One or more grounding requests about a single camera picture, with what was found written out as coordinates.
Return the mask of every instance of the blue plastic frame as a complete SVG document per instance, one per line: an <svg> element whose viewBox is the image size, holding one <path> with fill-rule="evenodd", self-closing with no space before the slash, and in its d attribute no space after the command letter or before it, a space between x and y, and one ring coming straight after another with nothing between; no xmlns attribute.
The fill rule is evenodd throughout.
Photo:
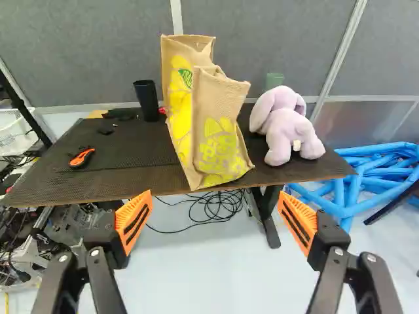
<svg viewBox="0 0 419 314"><path fill-rule="evenodd" d="M419 160L419 146L413 143L396 142L335 151L358 175L324 181L323 186L315 191L298 183L291 183L288 187L299 193L299 199L304 203L312 201L333 215L347 232L355 215L391 201L419 178L419 166L412 166ZM358 203L359 193L363 190L376 195ZM323 198L332 192L332 201ZM409 203L419 206L419 198L410 198Z"/></svg>

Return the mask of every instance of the table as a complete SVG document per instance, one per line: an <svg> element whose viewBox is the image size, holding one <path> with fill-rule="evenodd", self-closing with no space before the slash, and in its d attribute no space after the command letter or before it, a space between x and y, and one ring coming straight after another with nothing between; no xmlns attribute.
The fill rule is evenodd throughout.
<svg viewBox="0 0 419 314"><path fill-rule="evenodd" d="M293 153L291 161L285 165L266 165L264 156L268 146L264 137L249 132L252 108L253 104L243 105L238 124L255 169L238 180L199 191L252 188L268 244L277 248L280 239L271 214L285 183L329 180L355 173L329 148L318 160L305 160ZM156 196L191 192L164 116L158 122L147 123L138 110L138 119L131 121L80 119L13 186L2 203L26 207L111 201L132 198L147 189ZM117 127L111 135L97 132L98 128L113 124ZM86 145L96 148L88 167L84 171L67 169L66 152ZM259 186L267 186L263 195Z"/></svg>

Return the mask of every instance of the yellow print on bag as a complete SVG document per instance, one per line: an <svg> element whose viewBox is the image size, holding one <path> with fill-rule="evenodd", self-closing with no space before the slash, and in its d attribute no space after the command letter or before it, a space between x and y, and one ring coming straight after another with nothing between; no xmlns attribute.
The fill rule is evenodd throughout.
<svg viewBox="0 0 419 314"><path fill-rule="evenodd" d="M192 123L192 67L181 56L174 56L170 61L169 94L169 127L173 137L177 155L186 166L191 153L191 123Z"/></svg>
<svg viewBox="0 0 419 314"><path fill-rule="evenodd" d="M204 125L205 143L200 143L196 167L207 173L202 187L214 186L241 177L247 165L240 154L236 124L227 117L219 121L207 118Z"/></svg>

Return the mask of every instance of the table leg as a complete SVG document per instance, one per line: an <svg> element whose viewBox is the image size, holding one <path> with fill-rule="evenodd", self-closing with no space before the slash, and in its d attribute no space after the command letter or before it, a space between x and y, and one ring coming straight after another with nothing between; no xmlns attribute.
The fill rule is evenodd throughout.
<svg viewBox="0 0 419 314"><path fill-rule="evenodd" d="M276 231L271 214L278 202L278 195L282 188L283 185L267 186L264 194L261 193L260 188L250 189L255 198L257 210L259 211L262 225L266 233L266 239L268 240L271 249L277 249L281 246L281 240Z"/></svg>
<svg viewBox="0 0 419 314"><path fill-rule="evenodd" d="M401 193L398 197L394 200L389 202L386 206L381 208L375 214L371 215L369 218L364 220L364 224L370 225L374 222L377 222L382 217L390 214L401 202L406 200L409 196L413 194L416 190L419 189L419 180L416 180L412 185L410 185L403 193Z"/></svg>

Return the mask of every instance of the tan shopping bag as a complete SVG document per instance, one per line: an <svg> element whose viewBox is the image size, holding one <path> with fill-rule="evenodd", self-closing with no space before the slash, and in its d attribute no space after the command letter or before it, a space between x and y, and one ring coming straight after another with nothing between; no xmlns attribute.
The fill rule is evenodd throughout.
<svg viewBox="0 0 419 314"><path fill-rule="evenodd" d="M166 123L191 190L253 167L236 123L250 83L230 80L212 63L214 40L163 35L160 42Z"/></svg>
<svg viewBox="0 0 419 314"><path fill-rule="evenodd" d="M250 83L226 77L215 65L194 67L192 85L192 162L202 174L198 188L240 178L254 167L236 121Z"/></svg>

